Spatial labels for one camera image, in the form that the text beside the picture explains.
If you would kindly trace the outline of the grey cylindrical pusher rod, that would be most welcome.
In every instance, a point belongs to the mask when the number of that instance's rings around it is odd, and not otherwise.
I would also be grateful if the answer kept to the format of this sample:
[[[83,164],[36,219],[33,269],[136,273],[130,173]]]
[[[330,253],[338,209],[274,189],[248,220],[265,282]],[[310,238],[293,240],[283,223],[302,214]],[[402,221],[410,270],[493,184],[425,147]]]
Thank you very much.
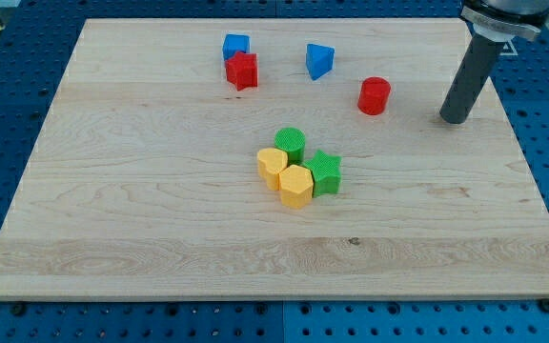
[[[440,117],[449,124],[462,124],[474,107],[498,57],[503,42],[475,33],[459,65],[440,108]]]

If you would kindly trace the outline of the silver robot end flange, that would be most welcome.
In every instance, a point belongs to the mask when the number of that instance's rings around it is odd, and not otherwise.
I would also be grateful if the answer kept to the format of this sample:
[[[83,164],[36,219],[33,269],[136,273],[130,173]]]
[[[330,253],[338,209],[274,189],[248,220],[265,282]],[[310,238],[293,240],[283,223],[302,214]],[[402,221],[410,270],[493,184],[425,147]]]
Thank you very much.
[[[549,15],[549,0],[462,0],[460,16],[494,42],[536,40]]]

